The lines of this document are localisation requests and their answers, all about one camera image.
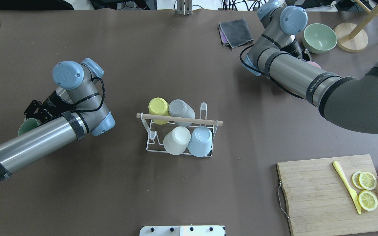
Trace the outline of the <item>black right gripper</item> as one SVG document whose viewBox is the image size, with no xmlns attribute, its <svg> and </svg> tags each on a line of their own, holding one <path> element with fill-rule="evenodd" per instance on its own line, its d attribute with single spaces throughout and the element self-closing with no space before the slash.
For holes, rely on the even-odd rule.
<svg viewBox="0 0 378 236">
<path fill-rule="evenodd" d="M 296 39 L 295 35 L 291 35 L 285 46 L 281 48 L 281 51 L 301 59 L 303 61 L 311 61 L 311 55 L 308 48 L 302 48 Z"/>
</svg>

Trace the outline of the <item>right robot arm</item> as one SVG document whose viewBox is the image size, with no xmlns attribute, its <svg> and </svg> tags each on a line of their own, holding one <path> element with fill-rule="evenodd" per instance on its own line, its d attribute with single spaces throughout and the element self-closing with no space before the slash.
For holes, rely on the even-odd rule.
<svg viewBox="0 0 378 236">
<path fill-rule="evenodd" d="M 378 133 L 378 63 L 362 79 L 319 69 L 282 51 L 291 36 L 305 29 L 304 9 L 269 0 L 257 14 L 265 29 L 241 60 L 244 67 L 316 106 L 322 117 L 338 127 Z"/>
</svg>

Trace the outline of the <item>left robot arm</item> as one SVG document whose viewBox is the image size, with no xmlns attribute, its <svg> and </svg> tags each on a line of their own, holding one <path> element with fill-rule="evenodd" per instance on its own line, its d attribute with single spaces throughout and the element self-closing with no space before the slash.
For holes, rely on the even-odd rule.
<svg viewBox="0 0 378 236">
<path fill-rule="evenodd" d="M 103 69 L 90 58 L 55 65 L 52 77 L 58 88 L 53 95 L 63 106 L 48 111 L 48 119 L 38 127 L 0 145 L 0 181 L 87 133 L 99 136 L 115 126 L 105 104 L 105 88 L 99 93 L 95 86 L 96 80 L 104 84 L 103 76 Z"/>
</svg>

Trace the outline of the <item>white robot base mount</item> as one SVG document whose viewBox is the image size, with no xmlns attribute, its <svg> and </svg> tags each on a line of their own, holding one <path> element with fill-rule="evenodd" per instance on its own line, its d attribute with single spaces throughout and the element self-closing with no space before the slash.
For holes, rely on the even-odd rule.
<svg viewBox="0 0 378 236">
<path fill-rule="evenodd" d="M 221 225 L 144 226 L 140 236 L 225 236 Z"/>
</svg>

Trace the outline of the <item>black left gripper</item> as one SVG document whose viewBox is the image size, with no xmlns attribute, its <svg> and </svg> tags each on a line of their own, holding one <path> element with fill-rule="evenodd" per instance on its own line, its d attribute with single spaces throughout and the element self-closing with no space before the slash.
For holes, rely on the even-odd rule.
<svg viewBox="0 0 378 236">
<path fill-rule="evenodd" d="M 38 100 L 32 100 L 24 112 L 25 121 L 36 119 L 41 124 L 45 124 L 61 116 L 62 113 L 75 109 L 69 95 L 66 91 L 54 91 L 42 103 Z"/>
</svg>

